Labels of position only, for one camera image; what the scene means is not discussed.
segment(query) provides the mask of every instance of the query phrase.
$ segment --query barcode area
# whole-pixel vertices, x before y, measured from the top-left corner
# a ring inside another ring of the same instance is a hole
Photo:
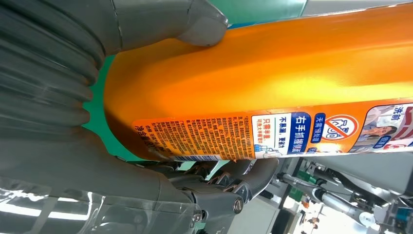
[[[221,158],[217,155],[198,155],[198,156],[175,156],[177,161],[218,161]]]

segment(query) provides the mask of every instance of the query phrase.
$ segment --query metal bolt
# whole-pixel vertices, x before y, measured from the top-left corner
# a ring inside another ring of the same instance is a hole
[[[236,199],[235,202],[234,202],[233,208],[234,208],[234,212],[235,212],[236,214],[241,213],[241,211],[242,211],[243,208],[244,208],[244,201],[243,201],[242,199],[240,199],[240,198]]]
[[[195,214],[192,217],[193,222],[199,222],[202,220],[202,211],[195,211]]]

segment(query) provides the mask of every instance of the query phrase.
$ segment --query plastic bottle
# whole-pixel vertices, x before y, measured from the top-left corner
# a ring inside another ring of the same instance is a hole
[[[232,29],[212,48],[169,39],[121,53],[106,83],[109,127],[152,160],[409,150],[412,11],[332,13]]]

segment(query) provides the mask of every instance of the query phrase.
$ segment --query product label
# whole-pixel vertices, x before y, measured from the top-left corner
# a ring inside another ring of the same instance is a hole
[[[136,120],[148,146],[174,160],[413,151],[413,98]]]

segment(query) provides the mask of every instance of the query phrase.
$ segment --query blue label panel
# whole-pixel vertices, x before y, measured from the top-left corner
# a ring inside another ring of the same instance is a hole
[[[311,147],[307,150],[307,154],[314,154],[315,152],[317,152],[317,147]]]
[[[310,136],[311,116],[305,112],[295,112],[291,114],[290,143],[288,154],[302,154],[307,148]]]
[[[320,143],[325,124],[325,113],[317,113],[314,117],[313,135],[311,143]]]
[[[383,148],[387,144],[387,142],[390,141],[391,138],[392,138],[391,136],[382,136],[382,137],[380,137],[378,142],[373,146],[373,149]]]

